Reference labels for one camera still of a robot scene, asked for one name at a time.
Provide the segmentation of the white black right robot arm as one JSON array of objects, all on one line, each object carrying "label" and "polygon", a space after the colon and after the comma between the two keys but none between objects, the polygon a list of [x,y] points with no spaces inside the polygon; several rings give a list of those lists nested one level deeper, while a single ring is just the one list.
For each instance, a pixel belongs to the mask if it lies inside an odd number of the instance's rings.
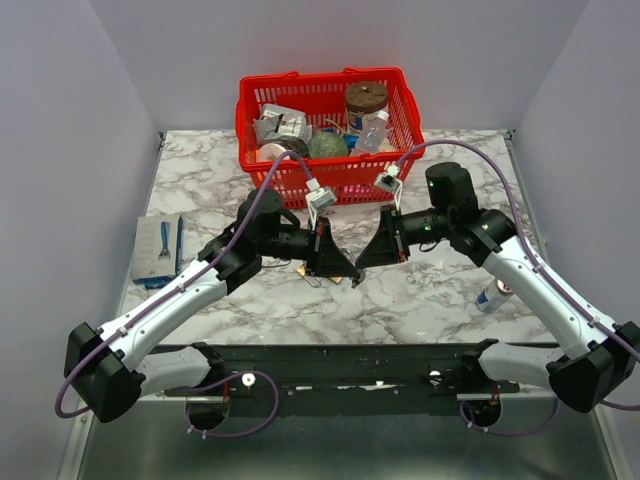
[{"label": "white black right robot arm", "polygon": [[631,376],[639,328],[621,324],[576,293],[518,237],[499,210],[478,205],[469,172],[455,162],[429,167],[431,208],[403,214],[384,206],[378,230],[356,260],[360,269],[406,261],[413,245],[446,239],[525,303],[558,345],[522,347],[489,341],[460,367],[460,379],[480,392],[494,381],[547,388],[571,409],[590,412]]}]

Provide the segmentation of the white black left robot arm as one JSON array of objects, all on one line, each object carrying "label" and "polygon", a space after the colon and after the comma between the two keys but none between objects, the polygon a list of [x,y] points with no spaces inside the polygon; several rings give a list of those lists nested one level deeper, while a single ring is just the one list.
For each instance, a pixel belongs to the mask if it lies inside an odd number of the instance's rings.
[{"label": "white black left robot arm", "polygon": [[77,326],[68,337],[63,386],[73,388],[103,423],[122,416],[143,395],[178,387],[214,393],[222,372],[210,347],[185,347],[166,356],[153,350],[193,315],[257,275],[266,257],[300,261],[311,277],[348,278],[359,285],[363,271],[336,245],[329,220],[320,214],[335,203],[335,194],[316,181],[308,185],[308,227],[284,207],[278,192],[255,189],[236,220],[159,292],[98,328]]}]

